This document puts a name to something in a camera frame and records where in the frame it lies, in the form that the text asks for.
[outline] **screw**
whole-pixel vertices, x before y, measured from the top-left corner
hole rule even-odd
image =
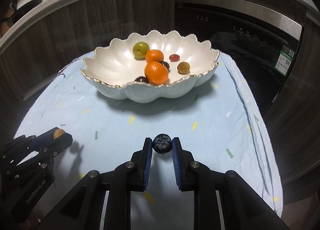
[[[229,170],[227,172],[227,174],[228,174],[229,177],[235,177],[236,176],[236,172],[234,170]]]
[[[98,172],[96,170],[89,171],[89,177],[95,177],[97,175],[98,175]]]
[[[134,166],[134,162],[133,162],[133,161],[127,161],[127,162],[125,163],[125,166],[126,166],[127,168],[132,168],[132,167]]]
[[[197,161],[192,161],[192,162],[190,163],[190,165],[191,165],[191,167],[193,167],[193,168],[199,168],[199,167],[200,167],[200,163],[197,162]]]

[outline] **green plum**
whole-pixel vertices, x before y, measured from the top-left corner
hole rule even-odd
[[[143,60],[146,57],[148,51],[150,51],[150,47],[145,42],[136,43],[132,49],[133,55],[139,60]]]

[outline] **white scalloped bowl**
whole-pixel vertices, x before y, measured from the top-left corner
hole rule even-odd
[[[135,82],[144,76],[145,60],[136,60],[132,48],[137,42],[146,42],[150,49],[161,50],[164,61],[170,65],[166,84],[154,86]],[[180,60],[170,62],[171,54],[180,55]],[[148,103],[157,98],[178,98],[193,87],[205,83],[218,66],[220,51],[211,50],[210,41],[198,42],[194,34],[180,36],[177,31],[161,34],[151,31],[147,35],[132,33],[126,40],[113,39],[109,47],[97,47],[94,58],[85,58],[87,69],[81,69],[85,79],[103,95],[112,99],[126,99]],[[190,64],[190,73],[181,75],[177,66],[181,61]]]

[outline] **small orange fruit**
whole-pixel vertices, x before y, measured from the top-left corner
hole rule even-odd
[[[163,61],[164,56],[162,51],[159,50],[150,50],[146,54],[146,62],[152,62],[152,61]]]
[[[157,61],[149,62],[146,65],[144,75],[148,80],[157,85],[165,83],[169,77],[167,68]]]

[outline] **tablecloth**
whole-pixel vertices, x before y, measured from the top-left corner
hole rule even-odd
[[[250,88],[229,55],[205,84],[178,99],[148,104],[103,96],[81,75],[83,58],[65,67],[23,119],[16,137],[57,126],[74,142],[55,158],[56,180],[39,201],[45,215],[88,171],[130,160],[145,137],[179,137],[183,149],[212,170],[233,169],[279,215],[282,187],[265,124]],[[132,193],[132,229],[193,229],[193,193],[176,185],[172,155],[153,151],[149,185]]]

